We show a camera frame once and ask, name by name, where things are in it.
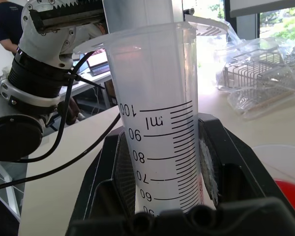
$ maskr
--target metal rack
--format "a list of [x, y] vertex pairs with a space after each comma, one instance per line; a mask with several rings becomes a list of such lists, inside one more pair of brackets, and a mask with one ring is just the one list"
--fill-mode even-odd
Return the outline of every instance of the metal rack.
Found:
[[219, 86], [235, 90], [234, 103], [245, 103], [241, 113], [264, 108], [295, 95], [295, 50], [284, 59], [278, 48], [241, 54], [225, 66], [223, 74]]

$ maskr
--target person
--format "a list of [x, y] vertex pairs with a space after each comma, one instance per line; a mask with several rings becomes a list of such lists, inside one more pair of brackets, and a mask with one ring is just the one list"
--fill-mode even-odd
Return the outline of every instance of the person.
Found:
[[13, 55], [23, 34], [22, 10], [23, 7], [18, 4], [0, 0], [0, 44]]

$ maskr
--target cable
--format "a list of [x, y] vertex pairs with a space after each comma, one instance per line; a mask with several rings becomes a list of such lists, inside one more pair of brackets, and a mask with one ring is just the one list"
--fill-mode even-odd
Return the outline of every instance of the cable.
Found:
[[77, 79], [77, 81], [82, 81], [82, 82], [84, 82], [84, 83], [87, 83], [87, 84], [89, 84], [89, 85], [93, 85], [93, 86], [98, 87], [98, 88], [100, 88], [100, 89], [105, 89], [103, 86], [98, 85], [98, 84], [96, 84], [96, 83], [94, 83], [94, 82], [92, 82], [92, 81], [89, 81], [89, 80], [87, 80], [87, 79], [84, 79], [84, 78], [82, 78], [81, 76], [79, 76], [79, 78]]
[[[87, 53], [77, 64], [76, 66], [73, 68], [72, 70], [72, 74], [76, 74], [77, 71], [80, 69], [80, 67], [87, 61], [87, 59], [89, 59], [90, 56], [92, 56], [94, 52], [89, 52]], [[70, 97], [71, 97], [71, 91], [72, 91], [72, 86], [73, 86], [73, 79], [69, 79], [69, 85], [67, 88], [67, 92], [65, 95], [65, 100], [64, 100], [64, 116], [61, 118], [61, 122], [60, 122], [60, 127], [59, 127], [59, 131], [55, 140], [54, 145], [52, 146], [52, 148], [45, 153], [44, 155], [40, 156], [40, 157], [36, 157], [36, 158], [31, 158], [31, 159], [20, 159], [18, 161], [13, 161], [13, 163], [33, 163], [33, 162], [37, 162], [37, 161], [41, 161], [46, 159], [48, 156], [50, 156], [58, 147], [62, 135], [63, 135], [63, 131], [64, 131], [64, 126], [65, 126], [65, 121], [67, 118], [67, 113], [68, 113], [68, 109], [69, 109], [69, 102], [70, 102]]]
[[23, 192], [22, 190], [18, 189], [17, 187], [13, 186], [13, 188], [14, 188], [15, 190], [19, 191], [20, 193], [24, 194], [24, 192]]
[[[95, 95], [95, 97], [97, 99], [97, 113], [96, 114], [98, 114], [99, 113], [98, 89], [97, 89], [97, 92], [95, 91], [95, 88], [92, 88], [92, 89], [94, 90], [94, 95]], [[93, 116], [93, 112], [94, 112], [95, 108], [96, 107], [94, 107], [93, 110], [92, 110], [92, 112], [91, 112], [91, 115], [92, 116]]]
[[40, 178], [44, 178], [50, 175], [53, 175], [59, 171], [64, 170], [65, 168], [71, 166], [72, 164], [76, 163], [77, 161], [79, 161], [80, 159], [82, 159], [85, 155], [87, 155], [90, 151], [92, 151], [98, 144], [100, 144], [104, 138], [109, 134], [109, 132], [113, 129], [113, 127], [117, 124], [117, 122], [120, 119], [120, 114], [118, 114], [118, 116], [114, 119], [114, 121], [111, 123], [111, 125], [106, 129], [106, 131], [98, 138], [98, 140], [96, 140], [95, 143], [93, 143], [88, 149], [86, 149], [84, 152], [82, 152], [80, 155], [78, 155], [77, 157], [75, 157], [74, 159], [72, 159], [71, 161], [67, 162], [66, 164], [59, 166], [58, 168], [55, 168], [51, 171], [42, 173], [40, 175], [36, 175], [36, 176], [31, 176], [31, 177], [27, 177], [27, 178], [23, 178], [23, 179], [19, 179], [19, 180], [15, 180], [9, 183], [4, 183], [4, 184], [0, 184], [0, 189], [2, 188], [6, 188], [6, 187], [10, 187], [16, 184], [20, 184], [20, 183], [25, 183], [25, 182], [29, 182], [29, 181], [33, 181], [33, 180], [37, 180]]
[[64, 114], [63, 114], [63, 117], [61, 117], [59, 131], [58, 131], [55, 143], [52, 146], [52, 148], [40, 157], [31, 158], [31, 159], [20, 159], [18, 161], [14, 161], [14, 163], [33, 163], [33, 162], [41, 161], [41, 160], [46, 159], [48, 156], [50, 156], [56, 150], [56, 148], [58, 147], [58, 145], [61, 141], [62, 134], [64, 131], [64, 126], [65, 126], [65, 121], [67, 119], [67, 113], [68, 113], [68, 109], [69, 109], [69, 102], [70, 102], [70, 97], [71, 97], [71, 90], [72, 90], [72, 86], [73, 86], [73, 81], [74, 81], [73, 79], [70, 79], [70, 82], [69, 82], [69, 85], [67, 88], [67, 92], [66, 92], [65, 100], [64, 100]]
[[93, 55], [93, 53], [94, 53], [94, 51], [86, 53], [85, 56], [75, 65], [71, 74], [78, 73], [78, 70], [80, 69], [80, 67], [89, 59], [90, 56]]

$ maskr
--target tabletop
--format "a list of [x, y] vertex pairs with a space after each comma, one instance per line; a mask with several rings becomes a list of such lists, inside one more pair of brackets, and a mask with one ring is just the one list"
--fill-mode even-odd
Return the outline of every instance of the tabletop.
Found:
[[[227, 95], [212, 90], [199, 94], [199, 112], [221, 120], [223, 125], [251, 147], [266, 144], [295, 146], [295, 101], [256, 119], [246, 121], [227, 103]], [[54, 169], [76, 157], [89, 147], [118, 114], [113, 107], [64, 130], [58, 149], [49, 158], [28, 165], [27, 176]], [[41, 147], [30, 156], [44, 154], [52, 146], [56, 133], [43, 139]], [[26, 183], [20, 224], [20, 236], [62, 236], [65, 234], [86, 169], [99, 153], [96, 147], [71, 167], [40, 180]], [[266, 166], [270, 174], [277, 169]]]

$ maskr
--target measuring cylinder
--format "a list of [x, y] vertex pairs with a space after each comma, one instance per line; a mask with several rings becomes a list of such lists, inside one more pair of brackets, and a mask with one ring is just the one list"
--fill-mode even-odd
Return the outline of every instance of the measuring cylinder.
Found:
[[202, 203], [196, 30], [170, 23], [98, 38], [129, 146], [139, 211]]

